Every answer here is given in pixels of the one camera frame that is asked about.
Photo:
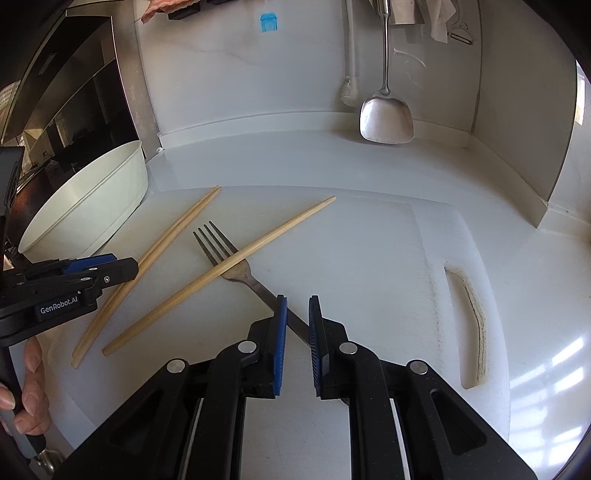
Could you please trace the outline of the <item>person's left hand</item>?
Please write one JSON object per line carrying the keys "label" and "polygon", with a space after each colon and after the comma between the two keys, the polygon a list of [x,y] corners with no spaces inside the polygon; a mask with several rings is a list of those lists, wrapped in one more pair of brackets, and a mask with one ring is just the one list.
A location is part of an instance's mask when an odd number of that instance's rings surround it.
{"label": "person's left hand", "polygon": [[30,338],[24,347],[25,378],[22,387],[23,410],[14,417],[19,434],[39,436],[52,425],[49,399],[45,392],[46,375],[43,352],[36,337]]}

